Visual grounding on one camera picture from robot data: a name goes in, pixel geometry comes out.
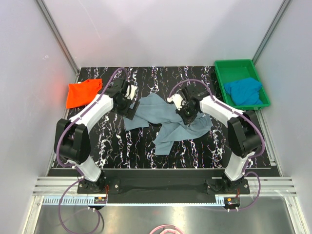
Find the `grey-blue t shirt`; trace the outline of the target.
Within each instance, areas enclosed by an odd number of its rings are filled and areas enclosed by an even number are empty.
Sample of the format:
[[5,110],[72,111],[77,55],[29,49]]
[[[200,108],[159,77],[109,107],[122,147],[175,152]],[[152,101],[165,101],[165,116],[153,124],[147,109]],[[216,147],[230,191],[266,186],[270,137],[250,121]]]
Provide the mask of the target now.
[[176,106],[166,103],[156,93],[150,93],[140,99],[132,120],[124,119],[127,131],[145,128],[149,124],[161,124],[161,128],[153,140],[157,156],[168,155],[175,141],[192,140],[208,133],[213,126],[208,114],[199,114],[191,124],[184,124],[176,113]]

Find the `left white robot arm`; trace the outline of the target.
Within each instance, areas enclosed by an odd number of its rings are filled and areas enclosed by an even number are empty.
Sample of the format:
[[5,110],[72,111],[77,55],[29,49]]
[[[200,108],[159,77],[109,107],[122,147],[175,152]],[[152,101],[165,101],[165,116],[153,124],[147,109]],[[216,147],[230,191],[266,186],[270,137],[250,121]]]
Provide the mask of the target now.
[[92,159],[89,133],[108,112],[129,120],[134,118],[139,101],[138,87],[118,78],[105,87],[81,112],[70,119],[60,119],[56,126],[54,151],[57,161],[66,160],[63,167],[72,167],[81,175],[80,186],[94,193],[107,188],[104,172]]

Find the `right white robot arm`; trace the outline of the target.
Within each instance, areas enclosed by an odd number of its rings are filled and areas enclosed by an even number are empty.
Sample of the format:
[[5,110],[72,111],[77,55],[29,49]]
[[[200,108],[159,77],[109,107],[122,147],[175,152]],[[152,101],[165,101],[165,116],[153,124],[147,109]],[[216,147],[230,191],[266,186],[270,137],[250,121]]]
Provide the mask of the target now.
[[253,111],[241,111],[218,100],[209,89],[198,92],[184,86],[179,94],[170,94],[168,102],[174,103],[184,124],[192,123],[198,113],[208,114],[227,127],[231,156],[220,179],[207,187],[215,194],[236,193],[245,177],[248,163],[263,154],[264,137]]

